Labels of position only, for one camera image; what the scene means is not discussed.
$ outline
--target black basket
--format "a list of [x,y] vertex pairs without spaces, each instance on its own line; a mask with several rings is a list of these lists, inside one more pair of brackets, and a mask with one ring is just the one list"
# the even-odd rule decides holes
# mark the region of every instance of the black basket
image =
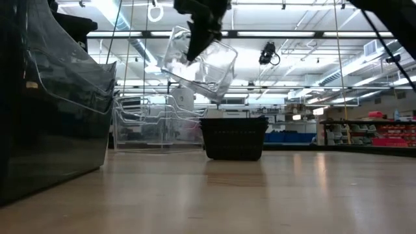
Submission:
[[267,127],[266,118],[201,119],[203,141],[208,158],[259,160]]

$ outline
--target air vent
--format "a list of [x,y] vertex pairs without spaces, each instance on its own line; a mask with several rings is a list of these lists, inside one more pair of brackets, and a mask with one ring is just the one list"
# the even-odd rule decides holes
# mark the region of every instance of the air vent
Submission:
[[404,99],[406,98],[406,93],[405,92],[401,92],[397,94],[397,99]]
[[377,97],[375,100],[374,100],[374,104],[380,104],[382,102],[382,98],[381,97]]
[[364,56],[371,56],[377,53],[377,50],[381,48],[378,40],[372,40],[371,42],[364,45]]

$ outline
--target hanging ring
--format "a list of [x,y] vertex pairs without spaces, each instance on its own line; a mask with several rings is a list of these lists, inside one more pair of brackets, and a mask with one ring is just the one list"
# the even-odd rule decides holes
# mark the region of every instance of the hanging ring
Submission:
[[[154,22],[155,23],[155,22],[160,21],[163,18],[164,11],[163,11],[163,6],[162,5],[159,5],[157,3],[157,0],[153,0],[152,1],[152,5],[153,6],[149,6],[149,8],[148,8],[148,19],[151,22]],[[156,8],[158,8],[160,10],[160,12],[159,12],[159,16],[157,16],[156,18],[154,18],[153,16],[151,16],[151,10],[156,9]]]

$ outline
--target storage shelving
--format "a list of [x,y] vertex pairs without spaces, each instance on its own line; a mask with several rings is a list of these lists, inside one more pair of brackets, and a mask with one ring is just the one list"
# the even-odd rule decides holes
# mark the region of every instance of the storage shelving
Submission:
[[416,122],[323,121],[326,146],[352,145],[416,147]]

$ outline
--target blue bin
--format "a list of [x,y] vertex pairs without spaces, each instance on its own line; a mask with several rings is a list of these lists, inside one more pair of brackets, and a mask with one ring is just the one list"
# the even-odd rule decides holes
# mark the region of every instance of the blue bin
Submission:
[[310,143],[316,135],[316,133],[302,133],[301,140],[303,143]]
[[269,133],[268,140],[272,143],[283,143],[285,142],[285,133]]
[[286,143],[299,143],[301,141],[300,133],[286,133],[285,142]]

